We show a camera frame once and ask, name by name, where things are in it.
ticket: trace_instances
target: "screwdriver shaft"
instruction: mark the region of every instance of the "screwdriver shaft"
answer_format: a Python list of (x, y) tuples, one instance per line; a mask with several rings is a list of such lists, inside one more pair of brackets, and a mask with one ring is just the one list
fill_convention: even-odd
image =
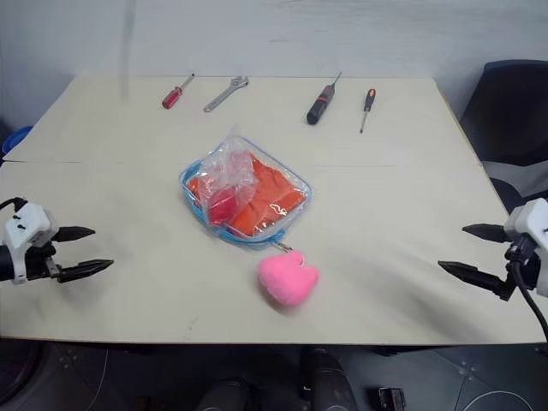
[(336, 77), (335, 81), (333, 81), (333, 82), (331, 83), (332, 86), (334, 86), (335, 83), (337, 83), (337, 80), (339, 80), (339, 77), (341, 76), (342, 73), (343, 73), (342, 71), (339, 71), (339, 74), (337, 74), (337, 77)]
[(360, 133), (363, 133), (363, 126), (366, 124), (366, 118), (367, 118), (367, 113), (368, 112), (369, 112), (369, 110), (365, 110), (364, 113), (363, 113), (363, 120), (361, 120)]
[(180, 88), (182, 88), (182, 89), (184, 90), (185, 87), (188, 86), (188, 83), (190, 83), (190, 81), (194, 80), (194, 76), (195, 76), (195, 75), (196, 75), (196, 74), (192, 73), (192, 74), (185, 80), (185, 82), (182, 83), (182, 84), (180, 85)]

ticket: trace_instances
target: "adjustable wrench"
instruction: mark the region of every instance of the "adjustable wrench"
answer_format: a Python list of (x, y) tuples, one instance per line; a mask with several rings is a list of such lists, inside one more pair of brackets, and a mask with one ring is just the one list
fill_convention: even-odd
[(220, 105), (230, 94), (232, 94), (239, 88), (243, 88), (247, 86), (248, 84), (249, 84), (249, 79), (247, 77), (242, 77), (241, 75), (239, 75), (238, 77), (235, 77), (234, 79), (230, 81), (229, 88), (227, 88), (217, 97), (215, 97), (206, 107), (204, 107), (204, 111), (206, 113), (209, 113), (215, 107)]

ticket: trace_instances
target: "pink plush heart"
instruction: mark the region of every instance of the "pink plush heart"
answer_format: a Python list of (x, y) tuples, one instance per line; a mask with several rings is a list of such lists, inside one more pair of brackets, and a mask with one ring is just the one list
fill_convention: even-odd
[(319, 272), (303, 265), (298, 251), (275, 255), (259, 263), (259, 280), (266, 290), (285, 306), (301, 304), (318, 281)]

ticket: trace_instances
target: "table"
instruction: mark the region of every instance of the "table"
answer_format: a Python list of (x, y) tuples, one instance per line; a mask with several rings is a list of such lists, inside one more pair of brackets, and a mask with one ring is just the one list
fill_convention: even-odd
[[(542, 340), (519, 293), (509, 302), (441, 270), (454, 259), (503, 273), (504, 245), (461, 232), (506, 213), (435, 83), (340, 79), (320, 123), (303, 122), (328, 79), (251, 79), (212, 113), (229, 78), (77, 78), (0, 169), (3, 197), (25, 195), (64, 225), (97, 234), (57, 262), (116, 262), (67, 284), (0, 289), (6, 337), (132, 343), (526, 343)], [(363, 91), (378, 96), (359, 134)], [(267, 302), (251, 251), (215, 238), (182, 199), (181, 170), (237, 122), (307, 179), (311, 206), (284, 242), (321, 272), (300, 307)], [(6, 212), (0, 215), (5, 219)], [(548, 301), (535, 300), (548, 312)]]

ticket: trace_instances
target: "black cylinder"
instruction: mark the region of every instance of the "black cylinder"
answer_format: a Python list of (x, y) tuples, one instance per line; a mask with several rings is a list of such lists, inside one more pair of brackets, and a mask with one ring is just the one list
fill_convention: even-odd
[(14, 276), (14, 263), (8, 246), (0, 246), (0, 281), (13, 280)]

